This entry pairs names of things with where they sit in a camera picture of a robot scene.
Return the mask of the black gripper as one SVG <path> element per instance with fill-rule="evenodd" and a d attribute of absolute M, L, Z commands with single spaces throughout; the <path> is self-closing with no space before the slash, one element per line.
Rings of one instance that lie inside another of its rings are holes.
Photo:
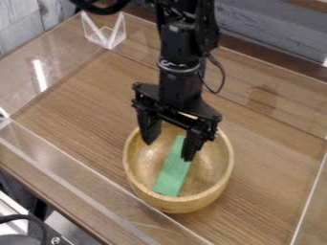
<path fill-rule="evenodd" d="M 223 115 L 201 97 L 205 63 L 158 65 L 157 84 L 134 82 L 132 106 L 142 142 L 148 145 L 161 134 L 162 122 L 182 128 L 186 137 L 181 157 L 193 160 L 206 141 L 214 139 Z"/>

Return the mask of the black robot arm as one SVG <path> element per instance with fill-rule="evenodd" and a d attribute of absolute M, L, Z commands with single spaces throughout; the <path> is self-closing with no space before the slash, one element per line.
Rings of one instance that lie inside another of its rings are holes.
<path fill-rule="evenodd" d="M 205 63 L 214 59 L 220 30 L 214 16 L 214 0 L 153 0 L 161 39 L 160 81 L 134 83 L 138 131 L 150 144 L 161 134 L 164 122 L 186 131 L 181 157 L 189 161 L 205 142 L 216 136 L 223 115 L 204 101 Z"/>

